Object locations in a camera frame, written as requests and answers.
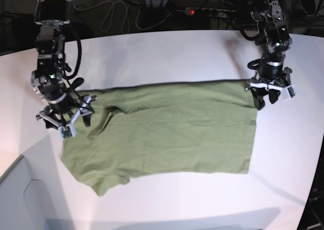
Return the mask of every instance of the power strip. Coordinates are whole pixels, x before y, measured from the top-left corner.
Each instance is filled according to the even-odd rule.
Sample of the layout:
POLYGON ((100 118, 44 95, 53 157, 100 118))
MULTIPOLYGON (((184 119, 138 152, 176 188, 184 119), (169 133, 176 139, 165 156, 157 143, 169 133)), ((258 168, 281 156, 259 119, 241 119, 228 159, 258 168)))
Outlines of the power strip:
POLYGON ((216 17, 216 18, 229 19, 229 18, 233 18, 232 13, 236 11, 224 10, 224 9, 187 7, 184 12, 187 16, 216 17))

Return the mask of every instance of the white table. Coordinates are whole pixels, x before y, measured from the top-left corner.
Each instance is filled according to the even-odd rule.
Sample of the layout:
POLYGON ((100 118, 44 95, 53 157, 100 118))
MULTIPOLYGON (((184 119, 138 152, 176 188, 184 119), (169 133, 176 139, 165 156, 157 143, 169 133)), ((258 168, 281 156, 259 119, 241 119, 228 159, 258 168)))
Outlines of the white table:
MULTIPOLYGON (((295 230, 324 134, 324 39, 292 35, 285 65, 299 96, 258 112, 248 175, 172 173, 133 179, 97 197, 60 161, 62 143, 34 119, 44 104, 30 86, 35 50, 0 57, 2 150, 24 154, 48 187, 48 218, 71 230, 295 230)), ((261 54, 235 31, 169 31, 83 40, 82 89, 250 78, 261 54)), ((74 67, 76 43, 67 43, 74 67)))

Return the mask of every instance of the white cable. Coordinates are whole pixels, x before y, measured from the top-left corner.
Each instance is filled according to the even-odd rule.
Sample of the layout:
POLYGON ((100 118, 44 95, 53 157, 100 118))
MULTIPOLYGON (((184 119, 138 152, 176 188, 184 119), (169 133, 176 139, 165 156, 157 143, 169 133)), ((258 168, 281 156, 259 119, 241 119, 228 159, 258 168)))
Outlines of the white cable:
POLYGON ((141 30, 141 31, 146 31, 146 30, 149 30, 149 29, 152 29, 152 28, 155 28, 155 27, 161 25, 161 24, 164 23, 164 22, 168 19, 168 17, 171 15, 171 14, 169 14, 169 15, 167 16, 166 19, 160 21, 159 23, 157 23, 157 24, 155 24, 155 25, 153 25, 153 26, 146 27, 146 28, 142 28, 142 27, 139 27, 138 24, 137 24, 138 17, 140 16, 140 13, 141 13, 141 10, 138 10, 138 14, 137 14, 137 17, 136 17, 136 20, 135 20, 135 25, 136 25, 137 29, 139 29, 139 30, 141 30))
MULTIPOLYGON (((111 30, 111 26, 112 26, 112 18, 113 18, 113 14, 114 14, 114 10, 115 10, 115 5, 118 4, 118 3, 121 3, 124 8, 125 8, 125 17, 123 19, 123 22, 121 24, 121 28, 120 28, 120 31, 123 33, 123 34, 128 34, 130 33, 130 21, 129 21, 129 18, 128 18, 128 11, 129 11, 129 7, 130 5, 126 5, 123 1, 116 1, 116 2, 112 2, 112 1, 105 1, 105 2, 102 2, 102 3, 99 3, 95 6, 92 6, 92 7, 89 7, 89 8, 85 8, 85 9, 79 9, 75 6, 75 4, 73 3, 73 7, 77 10, 77 11, 89 11, 89 10, 92 10, 92 9, 95 9, 99 6, 102 6, 102 5, 105 5, 105 4, 111 4, 111 7, 109 8, 108 10, 108 13, 106 14, 106 16, 103 18, 101 24, 100 24, 100 30, 102 33, 107 33, 111 30), (108 17, 110 15, 110 24, 109 24, 109 27, 107 29, 103 29, 103 25, 105 24, 105 22, 107 21, 108 17), (124 32, 124 25, 125 25, 125 22, 127 21, 127 32, 124 32)), ((142 28, 138 25, 138 18, 140 16, 140 13, 141 13, 141 10, 139 9, 138 10, 138 14, 137 14, 137 17, 136 17, 136 20, 135 20, 135 25, 137 27, 137 29, 141 30, 141 31, 146 31, 146 30, 150 30, 152 28, 155 28, 159 25, 161 25, 162 23, 164 23, 170 16, 172 13, 170 13, 164 20, 160 21, 159 23, 153 25, 153 26, 150 26, 150 27, 146 27, 146 28, 142 28)))
POLYGON ((116 2, 112 2, 112 1, 105 1, 105 2, 102 2, 102 3, 99 3, 95 6, 92 6, 92 7, 89 7, 89 8, 85 8, 85 9, 79 9, 78 7, 75 6, 75 4, 73 3, 73 7, 77 10, 77 11, 89 11, 89 10, 92 10, 92 9, 95 9, 99 6, 102 6, 102 5, 105 5, 105 4, 111 4, 111 7, 109 8, 107 14, 105 15, 105 17, 102 19, 101 21, 101 24, 100 24, 100 31, 102 33, 107 33, 111 30, 111 26, 112 26, 112 19, 113 19, 113 14, 114 14, 114 10, 115 10, 115 5, 117 5, 118 3, 121 3, 124 8, 125 8, 125 16, 124 16, 124 19, 123 19, 123 22, 121 24, 121 28, 120 28, 120 31, 123 33, 123 34, 128 34, 130 33, 130 22, 129 22, 129 19, 128 19, 128 10, 129 10, 129 5, 126 6, 126 4, 123 2, 123 1, 116 1, 116 2), (109 27, 107 29, 104 29, 103 26, 105 24, 105 22, 107 21, 108 17, 110 15, 110 24, 109 24, 109 27), (127 21, 127 31, 124 32, 124 26, 125 26, 125 22, 127 21))

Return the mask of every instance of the dark background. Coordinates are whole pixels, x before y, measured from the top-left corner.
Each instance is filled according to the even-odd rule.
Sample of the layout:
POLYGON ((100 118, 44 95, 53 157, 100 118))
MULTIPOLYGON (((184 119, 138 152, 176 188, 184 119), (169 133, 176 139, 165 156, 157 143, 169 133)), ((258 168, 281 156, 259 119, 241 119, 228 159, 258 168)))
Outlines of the dark background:
MULTIPOLYGON (((117 2, 121 0, 75 0, 74 3, 79 9, 84 9, 106 1, 117 2)), ((129 1, 138 2, 143 6, 145 5, 144 0, 129 1)), ((302 13, 302 16, 305 16, 302 0, 289 1, 292 2, 294 13, 302 13)), ((317 8, 320 0, 315 0, 315 2, 316 6, 314 6, 314 8, 317 8)), ((33 22, 36 3, 37 0, 0 0, 0 54, 16 52, 34 47, 34 40, 39 30, 39 26, 35 25, 33 22)), ((108 14, 111 6, 112 3, 103 4, 89 11, 76 11, 73 9, 70 20, 82 39, 107 35, 119 35, 124 34, 127 31, 126 26, 124 26, 124 31, 121 30, 126 14, 125 7, 123 4, 118 3, 115 5, 114 10, 110 12, 110 14, 113 14, 112 20, 110 19, 111 15, 109 15, 103 23, 103 29, 107 29, 111 25, 110 30, 102 32, 100 25, 108 14)), ((168 16, 168 13, 173 12, 163 24, 148 31, 235 29, 235 27, 231 25, 232 23, 228 23, 228 20, 204 16, 186 16, 184 12, 176 11, 184 10, 186 7, 237 10, 241 8, 237 3, 231 3, 230 0, 169 0, 166 9, 146 8, 142 11, 134 5, 130 5, 128 12, 128 20, 130 24, 129 33, 143 32, 135 25, 139 11, 140 16, 138 19, 138 25, 140 27, 150 27, 159 23, 168 16)), ((290 27, 290 33, 324 36, 324 18, 322 18, 321 15, 321 13, 323 13, 322 5, 319 6, 318 10, 318 15, 314 21, 295 21, 294 25, 291 25, 290 27)))

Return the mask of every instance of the folded cloth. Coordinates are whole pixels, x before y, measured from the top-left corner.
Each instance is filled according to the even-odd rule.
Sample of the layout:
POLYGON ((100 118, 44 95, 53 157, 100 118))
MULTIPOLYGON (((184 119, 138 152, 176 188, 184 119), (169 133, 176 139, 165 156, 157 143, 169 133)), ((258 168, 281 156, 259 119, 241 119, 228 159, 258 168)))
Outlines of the folded cloth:
POLYGON ((170 172, 247 173, 256 130, 244 82, 163 84, 87 91, 91 127, 81 119, 62 162, 99 196, 130 178, 170 172))

